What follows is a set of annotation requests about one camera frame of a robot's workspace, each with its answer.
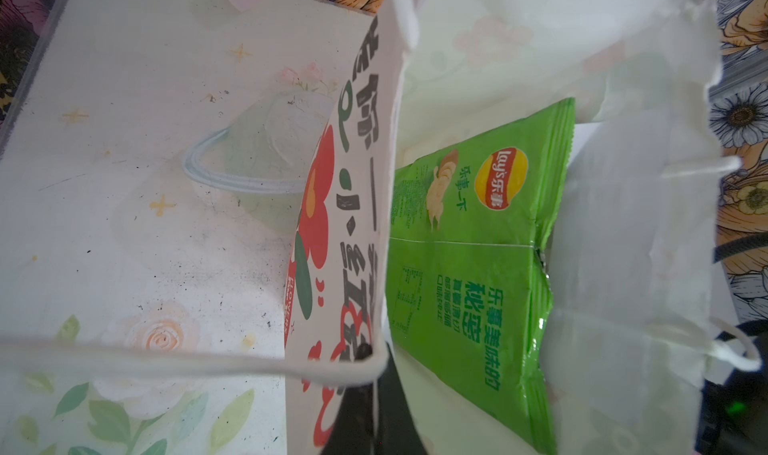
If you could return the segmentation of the green Lay's chips bag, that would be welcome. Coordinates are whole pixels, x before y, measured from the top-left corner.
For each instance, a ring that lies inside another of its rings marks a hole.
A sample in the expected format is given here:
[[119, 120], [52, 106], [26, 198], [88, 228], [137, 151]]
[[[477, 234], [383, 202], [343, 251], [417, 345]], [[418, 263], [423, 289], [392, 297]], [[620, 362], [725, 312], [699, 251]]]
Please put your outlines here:
[[543, 252], [575, 128], [563, 99], [439, 149], [394, 179], [386, 301], [397, 345], [536, 451], [556, 452], [539, 352]]

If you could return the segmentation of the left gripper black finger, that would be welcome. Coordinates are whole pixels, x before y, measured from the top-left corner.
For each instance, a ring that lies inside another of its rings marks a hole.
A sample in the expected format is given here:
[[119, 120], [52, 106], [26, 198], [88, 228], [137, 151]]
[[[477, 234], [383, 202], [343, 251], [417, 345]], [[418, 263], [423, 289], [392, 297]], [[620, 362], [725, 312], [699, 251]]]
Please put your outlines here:
[[374, 383], [344, 392], [321, 454], [427, 454], [393, 360]]

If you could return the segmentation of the white paper gift bag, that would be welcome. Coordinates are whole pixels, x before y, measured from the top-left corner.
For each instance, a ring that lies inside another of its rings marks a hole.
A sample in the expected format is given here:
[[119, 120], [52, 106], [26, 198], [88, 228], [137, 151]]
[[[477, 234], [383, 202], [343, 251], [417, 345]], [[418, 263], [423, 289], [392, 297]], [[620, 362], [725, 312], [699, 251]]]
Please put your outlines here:
[[427, 454], [543, 454], [439, 380], [391, 333], [386, 301], [396, 172], [563, 99], [575, 128], [543, 252], [553, 294], [540, 348], [553, 454], [689, 454], [708, 362], [720, 180], [735, 171], [708, 126], [721, 72], [704, 0], [314, 0], [371, 17], [354, 100], [329, 124], [368, 158], [376, 248], [360, 304], [368, 338], [329, 363], [255, 362], [304, 381], [374, 383], [393, 360]]

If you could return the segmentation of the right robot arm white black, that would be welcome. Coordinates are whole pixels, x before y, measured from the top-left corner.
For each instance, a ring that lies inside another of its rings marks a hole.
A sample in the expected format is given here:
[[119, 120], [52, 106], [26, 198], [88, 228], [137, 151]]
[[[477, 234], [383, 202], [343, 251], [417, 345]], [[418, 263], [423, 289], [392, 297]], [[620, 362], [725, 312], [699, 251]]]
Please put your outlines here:
[[759, 352], [762, 366], [744, 371], [735, 366], [721, 383], [707, 381], [694, 446], [696, 454], [765, 454], [767, 452], [767, 322], [752, 320], [725, 328], [714, 339], [720, 359], [734, 364], [728, 343], [745, 340]]

